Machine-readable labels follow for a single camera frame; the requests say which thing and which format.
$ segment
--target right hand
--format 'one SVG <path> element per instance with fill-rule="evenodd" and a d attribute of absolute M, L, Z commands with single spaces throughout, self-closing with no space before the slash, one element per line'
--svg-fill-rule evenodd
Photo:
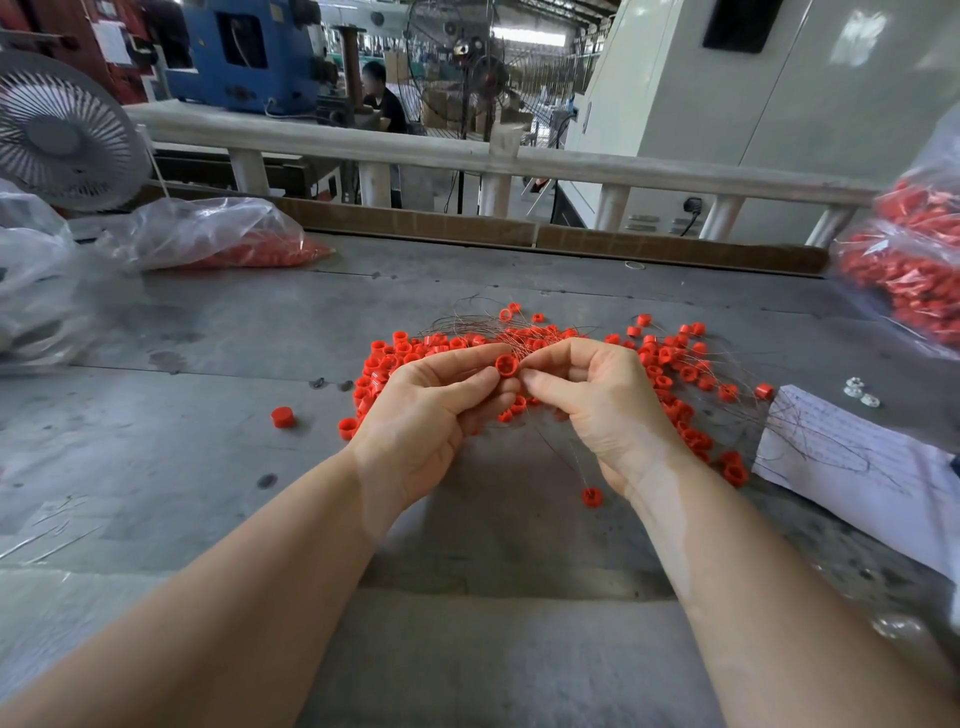
<path fill-rule="evenodd" d="M 527 356 L 519 376 L 531 395 L 570 416 L 621 496 L 666 456 L 688 454 L 631 349 L 564 339 Z"/>

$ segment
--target white railing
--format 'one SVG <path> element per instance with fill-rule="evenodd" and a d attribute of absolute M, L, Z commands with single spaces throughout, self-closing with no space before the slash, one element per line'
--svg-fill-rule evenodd
<path fill-rule="evenodd" d="M 619 231 L 633 187 L 717 196 L 700 237 L 725 240 L 748 198 L 827 206 L 806 245 L 825 248 L 859 207 L 869 206 L 879 189 L 840 177 L 779 172 L 720 164 L 519 147 L 509 138 L 491 144 L 406 134 L 324 127 L 312 121 L 269 119 L 176 101 L 126 107 L 135 124 L 153 141 L 227 147 L 240 191 L 267 195 L 260 152 L 352 159 L 360 162 L 363 202 L 390 206 L 389 164 L 480 173 L 490 203 L 481 212 L 506 214 L 492 200 L 509 195 L 512 177 L 599 182 L 600 204 L 594 227 Z M 495 128 L 509 137 L 509 127 Z"/>

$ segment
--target forearm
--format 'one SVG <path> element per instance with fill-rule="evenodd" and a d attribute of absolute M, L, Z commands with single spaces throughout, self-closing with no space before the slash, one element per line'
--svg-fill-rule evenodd
<path fill-rule="evenodd" d="M 730 726 L 958 724 L 948 699 L 702 463 L 671 451 L 627 495 Z"/>
<path fill-rule="evenodd" d="M 351 453 L 0 709 L 5 726 L 291 725 L 373 553 Z"/>

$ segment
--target left hand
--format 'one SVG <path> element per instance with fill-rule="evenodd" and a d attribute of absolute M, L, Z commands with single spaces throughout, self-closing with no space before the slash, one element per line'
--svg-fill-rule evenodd
<path fill-rule="evenodd" d="M 397 369 L 353 436 L 360 483 L 378 521 L 395 518 L 437 487 L 464 438 L 514 403 L 520 383 L 494 360 L 506 344 L 428 356 Z"/>

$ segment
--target white paper sheet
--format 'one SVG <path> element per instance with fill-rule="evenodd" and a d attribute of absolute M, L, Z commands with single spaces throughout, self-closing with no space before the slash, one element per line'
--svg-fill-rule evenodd
<path fill-rule="evenodd" d="M 115 20 L 101 20 L 90 23 L 93 26 L 93 35 L 97 37 L 100 52 L 104 54 L 104 61 L 117 65 L 131 65 L 130 53 L 124 42 L 123 32 L 127 26 Z"/>
<path fill-rule="evenodd" d="M 770 406 L 754 473 L 960 583 L 960 477 L 952 459 L 785 386 Z"/>

